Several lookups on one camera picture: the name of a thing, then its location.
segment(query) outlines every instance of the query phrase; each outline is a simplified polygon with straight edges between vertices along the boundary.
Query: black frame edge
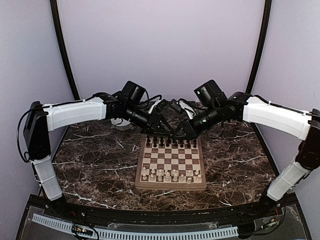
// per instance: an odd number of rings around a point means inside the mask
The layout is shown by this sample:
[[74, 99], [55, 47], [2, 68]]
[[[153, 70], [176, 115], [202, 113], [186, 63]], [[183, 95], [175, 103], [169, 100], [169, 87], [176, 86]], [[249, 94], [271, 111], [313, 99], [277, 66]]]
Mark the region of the black frame edge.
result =
[[262, 149], [263, 149], [266, 157], [268, 158], [268, 160], [270, 162], [270, 165], [271, 165], [271, 167], [272, 167], [272, 169], [274, 171], [275, 176], [278, 177], [280, 172], [279, 172], [279, 170], [277, 168], [276, 162], [275, 162], [274, 158], [272, 157], [271, 152], [270, 152], [270, 150], [269, 150], [269, 148], [268, 148], [268, 146], [267, 146], [267, 144], [266, 144], [266, 142], [265, 142], [265, 140], [264, 140], [259, 128], [257, 127], [257, 125], [255, 123], [251, 123], [251, 126], [252, 126], [252, 128], [253, 128], [253, 130], [255, 132], [255, 135], [259, 139], [259, 142], [260, 142], [260, 144], [262, 146]]
[[74, 100], [80, 100], [79, 92], [78, 92], [76, 82], [72, 74], [70, 62], [69, 62], [64, 36], [62, 33], [57, 0], [50, 0], [50, 5], [51, 5], [55, 35], [59, 45], [60, 54], [61, 54], [64, 70], [66, 73], [66, 77], [68, 78], [68, 82], [69, 82]]
[[254, 88], [256, 76], [258, 73], [262, 52], [264, 50], [267, 30], [268, 30], [268, 23], [269, 23], [269, 18], [271, 13], [271, 4], [272, 4], [272, 0], [265, 0], [259, 40], [256, 46], [256, 51], [255, 51], [255, 56], [252, 64], [250, 77], [245, 90], [247, 94], [251, 94], [252, 89]]

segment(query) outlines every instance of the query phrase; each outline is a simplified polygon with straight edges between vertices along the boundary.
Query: dark square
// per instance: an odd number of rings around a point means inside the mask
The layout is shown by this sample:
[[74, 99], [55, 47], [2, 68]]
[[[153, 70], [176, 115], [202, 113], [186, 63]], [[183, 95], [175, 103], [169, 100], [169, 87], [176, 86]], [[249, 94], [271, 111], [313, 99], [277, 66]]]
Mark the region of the dark square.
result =
[[193, 169], [193, 167], [192, 167], [191, 164], [186, 164], [185, 165], [185, 170], [192, 170], [192, 169]]
[[140, 181], [141, 181], [141, 182], [148, 182], [148, 181], [149, 181], [149, 176], [148, 176], [148, 175], [146, 176], [146, 180], [144, 180], [144, 179], [143, 179], [143, 176], [141, 176]]
[[144, 163], [142, 167], [145, 167], [146, 169], [150, 169], [150, 163]]
[[171, 165], [171, 170], [173, 170], [173, 169], [179, 170], [179, 165], [178, 164], [172, 164]]
[[179, 170], [179, 175], [181, 176], [181, 174], [183, 174], [184, 176], [186, 176], [186, 170]]
[[164, 164], [157, 164], [156, 165], [156, 169], [162, 169], [162, 170], [164, 170], [165, 169], [165, 165]]

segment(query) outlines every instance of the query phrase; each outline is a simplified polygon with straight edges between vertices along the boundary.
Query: white vein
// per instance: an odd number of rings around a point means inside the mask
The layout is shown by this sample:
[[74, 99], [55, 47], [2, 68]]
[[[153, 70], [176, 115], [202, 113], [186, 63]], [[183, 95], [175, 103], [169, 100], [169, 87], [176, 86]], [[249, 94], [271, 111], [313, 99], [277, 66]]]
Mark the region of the white vein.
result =
[[108, 136], [110, 135], [110, 133], [107, 133], [107, 134], [97, 134], [97, 135], [93, 135], [93, 136], [81, 136], [81, 135], [77, 135], [77, 134], [73, 134], [79, 138], [76, 138], [76, 139], [66, 139], [66, 140], [63, 140], [64, 142], [68, 142], [68, 141], [77, 141], [79, 139], [92, 139], [92, 138], [95, 138], [95, 137], [101, 137], [101, 136]]
[[163, 196], [163, 195], [171, 194], [171, 193], [174, 193], [174, 192], [175, 192], [174, 190], [170, 190], [170, 191], [166, 191], [164, 193], [161, 193], [161, 194], [158, 194], [158, 195], [155, 195], [155, 196], [149, 196], [149, 198], [156, 198], [156, 197], [160, 197], [160, 196]]
[[107, 204], [103, 204], [103, 203], [100, 203], [100, 202], [97, 202], [97, 201], [93, 201], [92, 198], [86, 198], [86, 197], [80, 196], [78, 193], [72, 193], [72, 192], [66, 192], [66, 191], [64, 191], [63, 193], [76, 196], [76, 197], [79, 198], [79, 200], [85, 200], [85, 201], [89, 201], [90, 203], [93, 203], [93, 204], [98, 204], [98, 205], [104, 206], [107, 209], [114, 209], [113, 206], [109, 206]]
[[132, 165], [132, 166], [124, 166], [124, 167], [119, 167], [119, 168], [105, 168], [105, 169], [97, 169], [98, 171], [116, 171], [116, 170], [121, 170], [121, 169], [130, 169], [130, 168], [135, 168], [138, 165]]

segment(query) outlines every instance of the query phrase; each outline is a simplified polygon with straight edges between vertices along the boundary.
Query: white chess piece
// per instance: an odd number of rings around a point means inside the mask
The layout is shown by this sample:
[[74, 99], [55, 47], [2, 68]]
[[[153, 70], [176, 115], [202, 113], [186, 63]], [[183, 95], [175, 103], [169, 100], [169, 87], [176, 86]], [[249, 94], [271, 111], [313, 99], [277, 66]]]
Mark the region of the white chess piece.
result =
[[171, 179], [170, 172], [167, 171], [165, 174], [165, 180], [170, 181], [170, 179]]
[[178, 173], [173, 174], [173, 181], [176, 182], [178, 180]]
[[180, 176], [180, 178], [179, 178], [179, 181], [180, 181], [180, 182], [183, 182], [184, 179], [185, 179], [185, 175], [181, 174], [181, 176]]

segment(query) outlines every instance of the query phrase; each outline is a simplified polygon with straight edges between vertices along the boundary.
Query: black chess piece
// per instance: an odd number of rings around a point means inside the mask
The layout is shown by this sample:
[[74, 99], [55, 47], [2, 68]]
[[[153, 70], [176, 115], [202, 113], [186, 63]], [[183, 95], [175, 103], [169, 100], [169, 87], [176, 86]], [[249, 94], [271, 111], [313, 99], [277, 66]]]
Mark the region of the black chess piece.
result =
[[146, 136], [146, 145], [149, 147], [150, 146], [150, 136], [149, 135], [147, 135]]
[[197, 139], [193, 139], [193, 147], [194, 147], [194, 148], [197, 147]]
[[164, 146], [164, 137], [162, 136], [160, 138], [160, 147], [163, 147]]

